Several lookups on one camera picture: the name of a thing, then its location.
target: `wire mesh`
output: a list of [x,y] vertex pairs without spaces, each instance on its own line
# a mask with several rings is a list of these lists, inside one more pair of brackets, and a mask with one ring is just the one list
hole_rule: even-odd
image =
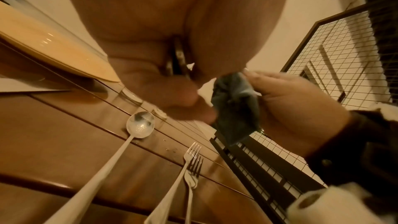
[[350,110],[398,100],[395,6],[320,25],[288,73],[301,75]]

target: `wooden table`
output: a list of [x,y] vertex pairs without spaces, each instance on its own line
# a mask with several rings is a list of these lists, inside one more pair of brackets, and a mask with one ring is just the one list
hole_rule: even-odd
[[[0,40],[0,74],[41,75],[71,91],[0,95],[0,223],[41,224],[72,197],[128,137],[138,106],[120,83],[82,78],[37,62]],[[202,145],[193,223],[270,223],[208,139],[192,122],[156,118],[155,131],[134,140],[102,186],[82,223],[142,223],[181,171],[183,154]],[[178,187],[169,220],[184,222],[187,187]]]

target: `black slat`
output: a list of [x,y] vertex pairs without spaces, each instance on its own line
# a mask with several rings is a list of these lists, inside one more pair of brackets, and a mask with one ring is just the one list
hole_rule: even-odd
[[242,143],[302,193],[325,188],[252,137],[248,136]]
[[220,154],[222,159],[227,163],[229,168],[242,182],[243,186],[248,190],[248,192],[253,196],[254,200],[268,216],[273,224],[284,224],[285,222],[281,217],[275,212],[275,210],[268,204],[264,197],[257,191],[252,183],[246,178],[241,170],[233,163],[233,161],[227,156],[227,154],[221,149],[221,147],[216,143],[214,139],[210,139],[210,143],[214,146],[217,152]]
[[[226,145],[221,134],[216,132],[216,137]],[[289,193],[283,185],[279,184],[270,174],[268,174],[256,161],[247,155],[237,145],[228,146],[231,154],[243,165],[250,175],[276,200],[276,202],[286,210],[296,198]]]

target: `spoon bowl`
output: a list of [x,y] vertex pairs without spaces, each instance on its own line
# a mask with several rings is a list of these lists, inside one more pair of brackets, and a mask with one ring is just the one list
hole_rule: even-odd
[[141,111],[132,115],[126,123],[127,131],[134,138],[145,138],[155,128],[155,117],[147,112]]

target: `dark cloth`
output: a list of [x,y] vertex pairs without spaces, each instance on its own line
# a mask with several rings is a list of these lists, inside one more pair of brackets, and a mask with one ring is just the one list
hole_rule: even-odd
[[228,145],[239,143],[259,129],[257,95],[241,73],[217,78],[211,103],[218,111],[215,128]]
[[373,195],[365,203],[374,212],[397,212],[398,123],[378,111],[351,114],[349,124],[306,161],[327,185],[361,185]]

